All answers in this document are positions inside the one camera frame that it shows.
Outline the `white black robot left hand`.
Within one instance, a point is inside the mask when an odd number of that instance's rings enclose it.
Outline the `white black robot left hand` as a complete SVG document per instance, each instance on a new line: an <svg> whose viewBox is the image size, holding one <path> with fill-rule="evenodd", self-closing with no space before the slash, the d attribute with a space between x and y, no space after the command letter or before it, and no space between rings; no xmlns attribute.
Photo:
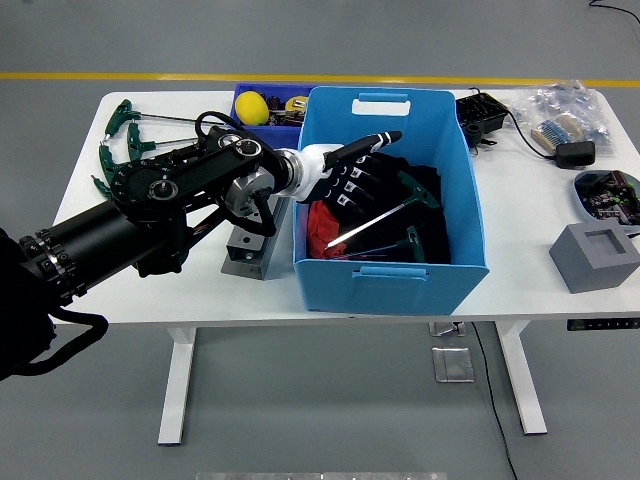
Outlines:
<svg viewBox="0 0 640 480"><path fill-rule="evenodd" d="M392 130L368 135L346 145L311 144L294 151L289 157L293 173L287 196L299 203L310 200L313 191L320 192L321 181L337 172L338 165L374 153L402 137L401 131Z"/></svg>

